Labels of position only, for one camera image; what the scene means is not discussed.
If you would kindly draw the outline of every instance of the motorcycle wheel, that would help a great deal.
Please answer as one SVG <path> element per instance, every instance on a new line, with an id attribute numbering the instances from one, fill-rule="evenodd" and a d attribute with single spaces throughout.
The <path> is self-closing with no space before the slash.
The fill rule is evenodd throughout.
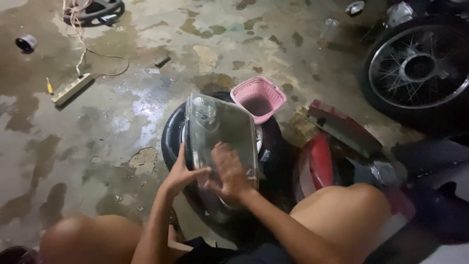
<path id="1" fill-rule="evenodd" d="M 378 111 L 416 129 L 438 134 L 461 130 L 455 126 L 461 120 L 453 117 L 467 109 L 468 46 L 469 24 L 459 17 L 425 16 L 402 23 L 370 48 L 360 89 Z M 444 129 L 435 130 L 443 120 Z"/>

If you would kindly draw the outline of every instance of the concrete floor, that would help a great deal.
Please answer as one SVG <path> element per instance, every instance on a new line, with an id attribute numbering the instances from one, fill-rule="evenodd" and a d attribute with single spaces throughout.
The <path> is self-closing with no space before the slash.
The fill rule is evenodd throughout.
<path id="1" fill-rule="evenodd" d="M 50 102 L 45 78 L 55 89 L 76 79 L 82 52 L 60 19 L 62 3 L 17 0 L 0 3 L 0 239 L 1 246 L 38 245 L 42 230 L 80 213 L 119 214 L 143 223 L 168 171 L 160 139 L 169 115 L 192 91 L 230 90 L 262 75 L 288 96 L 275 114 L 284 137 L 305 137 L 290 120 L 320 99 L 355 118 L 385 147 L 418 134 L 378 113 L 362 97 L 356 79 L 364 47 L 319 49 L 325 19 L 371 25 L 380 1 L 355 20 L 345 0 L 133 0 L 113 28 L 86 28 L 93 50 L 124 56 L 128 71 L 96 82 L 63 110 Z M 21 54 L 15 38 L 32 34 L 34 53 Z M 145 67 L 170 55 L 161 74 Z M 117 72 L 115 58 L 88 53 L 84 72 Z M 184 196 L 175 201 L 186 238 L 199 235 L 233 247 L 194 213 Z"/>

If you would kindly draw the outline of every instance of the power strip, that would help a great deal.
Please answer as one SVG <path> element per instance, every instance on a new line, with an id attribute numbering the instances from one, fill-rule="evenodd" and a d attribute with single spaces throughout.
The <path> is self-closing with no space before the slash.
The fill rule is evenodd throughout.
<path id="1" fill-rule="evenodd" d="M 87 85 L 91 80 L 93 80 L 93 77 L 90 73 L 83 74 L 81 78 L 76 79 L 73 83 L 65 87 L 65 89 L 63 89 L 60 93 L 52 97 L 51 101 L 56 106 L 61 106 L 68 99 L 70 99 L 70 97 L 72 97 L 75 93 Z"/>

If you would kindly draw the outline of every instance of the pink plastic basket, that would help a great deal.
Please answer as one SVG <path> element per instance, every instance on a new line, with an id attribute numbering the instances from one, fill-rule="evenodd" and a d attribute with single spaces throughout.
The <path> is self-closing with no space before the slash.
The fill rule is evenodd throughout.
<path id="1" fill-rule="evenodd" d="M 237 106 L 251 113 L 255 124 L 267 121 L 287 100 L 285 94 L 277 86 L 261 76 L 242 82 L 231 90 L 230 95 Z M 263 109 L 254 111 L 253 103 L 254 106 L 257 105 Z"/>

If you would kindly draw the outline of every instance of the person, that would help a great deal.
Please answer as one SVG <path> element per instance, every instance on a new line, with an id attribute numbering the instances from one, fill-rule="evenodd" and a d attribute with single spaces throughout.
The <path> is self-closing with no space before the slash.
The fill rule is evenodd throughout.
<path id="1" fill-rule="evenodd" d="M 386 197 L 366 184 L 320 189 L 287 214 L 250 186 L 228 144 L 217 144 L 212 159 L 221 185 L 208 180 L 204 187 L 251 211 L 278 243 L 234 251 L 176 241 L 168 221 L 173 199 L 211 170 L 189 171 L 182 144 L 145 227 L 113 215 L 61 220 L 41 239 L 43 264 L 357 264 L 376 247 L 378 232 L 391 215 Z"/>

